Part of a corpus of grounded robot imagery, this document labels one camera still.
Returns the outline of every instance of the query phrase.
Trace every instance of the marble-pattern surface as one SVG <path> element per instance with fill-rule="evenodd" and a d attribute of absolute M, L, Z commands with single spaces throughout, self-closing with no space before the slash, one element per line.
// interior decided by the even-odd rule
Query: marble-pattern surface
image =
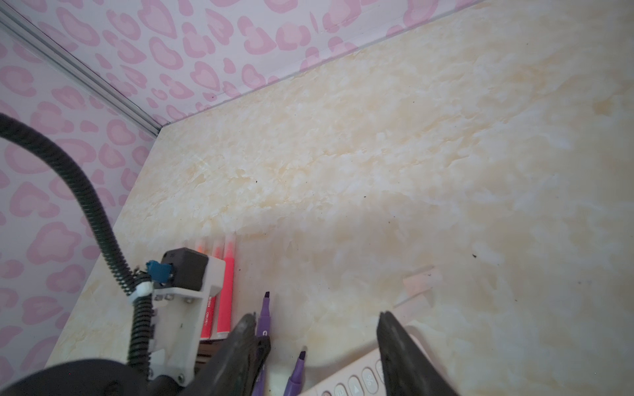
<path fill-rule="evenodd" d="M 634 392 L 634 3 L 487 0 L 166 127 L 115 229 L 129 261 L 236 231 L 234 311 L 272 293 L 271 394 L 411 330 L 463 395 Z M 99 261 L 49 363 L 123 360 Z"/>

